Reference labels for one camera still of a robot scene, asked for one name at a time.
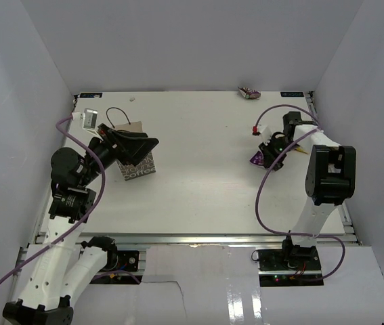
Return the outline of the purple M&M snack packet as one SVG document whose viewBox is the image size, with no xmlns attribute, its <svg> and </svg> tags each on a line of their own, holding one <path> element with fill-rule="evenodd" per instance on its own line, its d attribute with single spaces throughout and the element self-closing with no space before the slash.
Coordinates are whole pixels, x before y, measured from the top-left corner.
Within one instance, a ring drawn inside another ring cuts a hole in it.
<svg viewBox="0 0 384 325">
<path fill-rule="evenodd" d="M 249 162 L 257 167 L 264 167 L 263 154 L 261 151 L 257 151 L 250 159 Z"/>
</svg>

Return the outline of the purple brown snack wrapper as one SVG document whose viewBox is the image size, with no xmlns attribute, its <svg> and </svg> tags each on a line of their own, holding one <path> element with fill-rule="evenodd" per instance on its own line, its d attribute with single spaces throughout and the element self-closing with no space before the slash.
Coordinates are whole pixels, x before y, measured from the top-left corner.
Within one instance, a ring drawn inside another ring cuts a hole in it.
<svg viewBox="0 0 384 325">
<path fill-rule="evenodd" d="M 241 96 L 246 100 L 258 100 L 261 97 L 261 93 L 255 89 L 249 87 L 238 87 Z"/>
</svg>

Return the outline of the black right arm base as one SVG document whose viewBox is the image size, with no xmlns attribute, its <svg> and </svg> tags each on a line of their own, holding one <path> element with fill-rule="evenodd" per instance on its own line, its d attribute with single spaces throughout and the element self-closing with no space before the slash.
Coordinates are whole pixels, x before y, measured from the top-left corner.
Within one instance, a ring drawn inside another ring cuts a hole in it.
<svg viewBox="0 0 384 325">
<path fill-rule="evenodd" d="M 309 261 L 284 259 L 281 249 L 259 249 L 251 253 L 259 269 L 261 288 L 323 286 L 322 266 L 317 253 Z"/>
</svg>

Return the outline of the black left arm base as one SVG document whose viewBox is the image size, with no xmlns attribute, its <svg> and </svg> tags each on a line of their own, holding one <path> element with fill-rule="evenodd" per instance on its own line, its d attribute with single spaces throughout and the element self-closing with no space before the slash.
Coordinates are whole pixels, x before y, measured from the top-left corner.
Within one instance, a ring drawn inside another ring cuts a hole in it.
<svg viewBox="0 0 384 325">
<path fill-rule="evenodd" d="M 114 251 L 108 252 L 107 263 L 100 272 L 113 272 L 116 270 L 124 270 L 128 272 L 136 272 L 138 270 L 140 260 L 139 251 Z"/>
</svg>

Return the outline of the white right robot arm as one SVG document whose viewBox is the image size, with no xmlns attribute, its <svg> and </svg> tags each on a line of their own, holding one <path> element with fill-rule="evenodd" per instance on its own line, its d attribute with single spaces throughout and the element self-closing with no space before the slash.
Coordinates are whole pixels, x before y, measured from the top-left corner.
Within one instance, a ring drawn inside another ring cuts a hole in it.
<svg viewBox="0 0 384 325">
<path fill-rule="evenodd" d="M 282 117 L 283 130 L 255 124 L 252 134 L 262 142 L 261 165 L 267 173 L 278 171 L 288 152 L 301 148 L 309 155 L 305 176 L 307 199 L 303 210 L 282 242 L 281 263 L 290 270 L 314 259 L 317 239 L 330 214 L 351 198 L 356 182 L 356 149 L 328 138 L 316 121 L 305 121 L 291 111 Z"/>
</svg>

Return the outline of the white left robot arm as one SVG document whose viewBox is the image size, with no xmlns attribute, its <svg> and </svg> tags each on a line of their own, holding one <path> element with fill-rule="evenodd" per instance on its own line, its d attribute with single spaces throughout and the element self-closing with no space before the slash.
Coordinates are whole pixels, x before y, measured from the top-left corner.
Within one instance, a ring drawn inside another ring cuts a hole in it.
<svg viewBox="0 0 384 325">
<path fill-rule="evenodd" d="M 70 324 L 74 306 L 102 269 L 117 265 L 113 239 L 96 236 L 83 245 L 83 256 L 68 266 L 77 239 L 102 193 L 89 189 L 97 177 L 116 161 L 136 166 L 158 145 L 146 133 L 117 131 L 105 124 L 84 146 L 85 155 L 62 147 L 51 157 L 52 203 L 43 248 L 35 268 L 15 301 L 5 304 L 3 317 L 11 324 Z"/>
</svg>

